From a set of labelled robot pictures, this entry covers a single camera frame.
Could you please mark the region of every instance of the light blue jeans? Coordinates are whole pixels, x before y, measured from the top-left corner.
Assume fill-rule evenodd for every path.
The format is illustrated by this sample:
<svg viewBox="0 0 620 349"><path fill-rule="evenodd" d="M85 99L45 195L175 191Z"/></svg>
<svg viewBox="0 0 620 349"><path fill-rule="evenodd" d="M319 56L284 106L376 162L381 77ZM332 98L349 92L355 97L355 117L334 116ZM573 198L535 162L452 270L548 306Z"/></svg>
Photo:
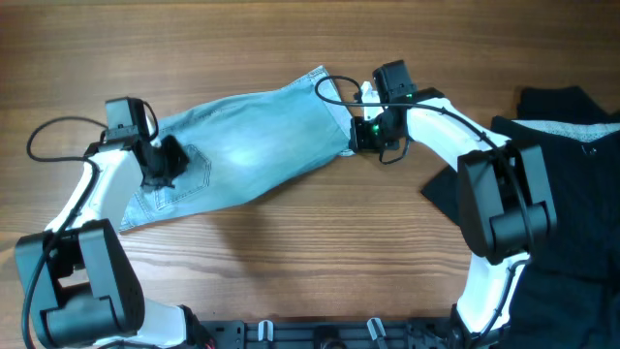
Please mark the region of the light blue jeans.
<svg viewBox="0 0 620 349"><path fill-rule="evenodd" d="M314 92L323 66L275 91L232 96L159 122L159 139L173 135L190 158L174 188L141 188L121 230L245 204L280 183L350 155L351 115ZM331 81L321 84L339 100Z"/></svg>

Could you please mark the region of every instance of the black cable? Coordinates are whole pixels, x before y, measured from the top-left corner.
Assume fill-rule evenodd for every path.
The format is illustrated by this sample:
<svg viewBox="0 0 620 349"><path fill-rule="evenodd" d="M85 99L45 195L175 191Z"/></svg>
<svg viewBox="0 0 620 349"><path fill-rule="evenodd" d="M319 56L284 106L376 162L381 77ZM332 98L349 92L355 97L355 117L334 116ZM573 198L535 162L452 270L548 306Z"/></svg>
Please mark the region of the black cable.
<svg viewBox="0 0 620 349"><path fill-rule="evenodd" d="M429 111L436 111L438 113L447 115L455 119L456 121L460 122L465 127L467 127L468 129L470 129L472 133L474 133L474 135L480 137L481 141L484 141L491 147L491 149L493 149L493 151L495 152L495 155L497 156L502 166L506 170L506 174L508 175L512 190L514 191L514 194L516 195L516 199L519 203L519 208L521 210L523 224L525 225L525 234L528 238L529 252L531 255L534 254L534 234L532 232L532 223L527 213L527 206L525 205L525 198L523 196L523 192L521 191L521 188L519 188L518 186L516 175L514 174L514 171L512 170L512 167L509 164L508 160L500 151L499 147L495 145L495 143L483 131L476 128L474 125L469 123L467 120L465 120L461 116L451 111L447 111L445 108L437 108L437 107L427 106L427 105L418 104L418 103L354 103L354 102L341 102L341 101L328 99L327 97L322 95L321 92L319 92L319 86L321 85L321 83L323 83L324 81L328 79L343 79L343 80L352 82L357 87L357 91L360 96L359 98L361 98L361 88L359 86L359 83L355 81L354 79L351 79L348 77L342 77L342 76L327 76L327 77L320 78L317 81L316 85L314 86L315 93L324 102L331 103L336 106L343 106L343 107L397 107L397 108L401 107L401 108L416 108L416 109L424 109L424 110L429 110Z"/></svg>
<svg viewBox="0 0 620 349"><path fill-rule="evenodd" d="M54 119L52 119L52 120L42 124L41 126L37 127L32 132L32 134L30 135L30 138L28 139L28 143L26 144L26 153L34 161L46 162L46 163L50 163L50 162L65 162L65 161L79 161L79 162L84 162L84 163L89 164L91 166L91 168L92 168L92 175L90 177L90 180L88 181L88 184L86 185L86 188L84 189L84 191L81 193L81 195L77 199L76 204L70 210L70 212L67 215L67 218L65 219L65 221L58 228L58 231L53 235L53 238L46 245L46 248L44 249L43 254L39 258L39 261L37 262L37 265L35 266L35 269L34 269L34 271L32 273L32 276L30 277L30 281L28 282L28 286L26 287L26 292L25 292L25 297L24 297L24 302L23 302L23 308L21 309L21 336L23 337L23 341L24 341L24 344L26 345L27 349L35 349L34 342L32 341L32 337L30 335L29 316L30 316L30 307L32 305L32 298L34 296L35 288L37 286L37 282L39 281L39 276L41 275L41 271L43 269L43 265L46 262L46 259L49 256L49 253L54 249L54 247L56 246L56 244L58 243L58 241L62 237L63 233L67 229L67 227L69 227L69 225L78 216L79 210L84 205L86 199L88 198L88 195L90 194L90 192L93 190L95 184L97 183L97 178L99 177L99 169L97 167L97 164L95 164L95 162L93 162L92 160L90 160L88 158L80 157L80 156L64 156L64 157L54 157L54 158L43 158L43 157L36 156L35 154L32 153L32 142L34 141L34 139L37 136L37 134L39 134L39 132L41 132L43 129L45 129L47 126L51 125L52 123L56 123L56 122L60 122L60 121L67 121L67 120L85 121L85 122L90 122L90 123L93 123L95 125L99 125L99 126L108 128L108 126L106 124L103 124L103 123L101 123L99 121L96 121L96 120L93 120L93 119L89 119L89 118L86 118L86 117L81 117L81 116L58 117L58 118L54 118Z"/></svg>
<svg viewBox="0 0 620 349"><path fill-rule="evenodd" d="M529 263L530 263L529 259L520 260L520 261L514 262L514 264L512 264L511 267L508 268L509 276L508 276L508 280L506 280L506 284L504 285L504 290L502 291L502 297L500 298L500 301L493 312L493 316L491 316L491 319L484 327L484 330L482 330L482 332L476 339L472 340L471 344L469 345L470 349L474 348L476 345L478 345L478 343L481 343L486 338L486 336L491 332L493 325L495 325L495 322L497 321L497 319L500 317L500 315L502 315L502 309L504 309L504 306L506 305L506 301L508 300L508 294L511 292L512 281L514 280L514 276L516 275L516 269L521 266L525 266Z"/></svg>
<svg viewBox="0 0 620 349"><path fill-rule="evenodd" d="M142 101L142 102L148 108L148 110L151 112L151 116L153 116L153 122L155 123L155 132L153 132L153 134L148 137L148 141L151 142L151 141L155 140L157 138L157 136L159 135L159 122L157 122L157 117L155 116L155 111L153 111L153 109L151 108L151 105L149 105L148 102L146 102L146 101Z"/></svg>
<svg viewBox="0 0 620 349"><path fill-rule="evenodd" d="M397 157L397 158L395 158L395 159L391 159L391 160L389 160L389 161L383 161L384 152L383 152L383 151L381 151L381 152L379 153L379 161L381 161L381 163L382 163L382 164L384 164L384 165L391 165L391 164L393 164L393 163L395 163L395 162L397 162L397 161L400 161L400 160L401 160L401 159L403 159L405 156L407 156L407 153L409 152L409 145L410 145L410 144L411 144L411 138L407 137L407 140L405 141L405 147L404 147L404 149L403 149L403 153L402 153L399 157Z"/></svg>

